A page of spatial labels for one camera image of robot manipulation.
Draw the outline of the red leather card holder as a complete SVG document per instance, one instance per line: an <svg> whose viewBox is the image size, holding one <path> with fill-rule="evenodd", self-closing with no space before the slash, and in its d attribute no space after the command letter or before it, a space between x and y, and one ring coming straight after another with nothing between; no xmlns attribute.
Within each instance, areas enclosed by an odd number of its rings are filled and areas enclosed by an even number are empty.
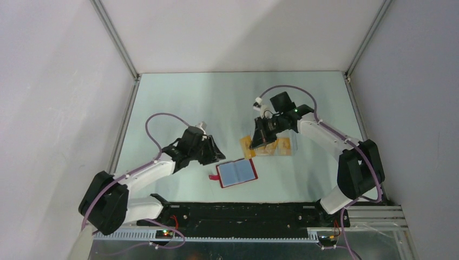
<svg viewBox="0 0 459 260"><path fill-rule="evenodd" d="M209 180L218 181L222 189L258 179L252 159L238 159L218 164L216 174L208 175Z"/></svg>

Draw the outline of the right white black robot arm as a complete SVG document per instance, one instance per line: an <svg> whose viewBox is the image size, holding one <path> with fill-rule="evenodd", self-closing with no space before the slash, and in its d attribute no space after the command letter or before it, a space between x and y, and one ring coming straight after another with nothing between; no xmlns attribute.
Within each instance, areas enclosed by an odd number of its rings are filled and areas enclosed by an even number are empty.
<svg viewBox="0 0 459 260"><path fill-rule="evenodd" d="M297 106L287 92L270 99L275 111L266 115L268 106L260 97L253 108L259 111L250 144L252 150L277 141L281 132L292 130L301 134L330 153L338 163L337 184L332 191L317 202L315 220L321 226L331 225L336 212L361 198L369 190L377 190L377 200L382 197L381 183L385 174L376 143L370 139L360 141L328 125L308 105Z"/></svg>

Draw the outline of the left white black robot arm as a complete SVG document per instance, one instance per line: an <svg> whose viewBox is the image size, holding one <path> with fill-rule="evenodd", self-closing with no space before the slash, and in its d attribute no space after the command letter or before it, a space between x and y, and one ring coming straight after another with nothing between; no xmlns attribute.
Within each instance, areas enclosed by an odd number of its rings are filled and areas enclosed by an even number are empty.
<svg viewBox="0 0 459 260"><path fill-rule="evenodd" d="M171 211L160 195L144 198L133 198L133 195L187 167L191 161L206 166L225 158L211 135L200 127L189 126L182 137L161 149L157 159L118 177L106 171L97 173L78 207L83 224L90 223L104 235L114 233L125 223L142 219L166 225Z"/></svg>

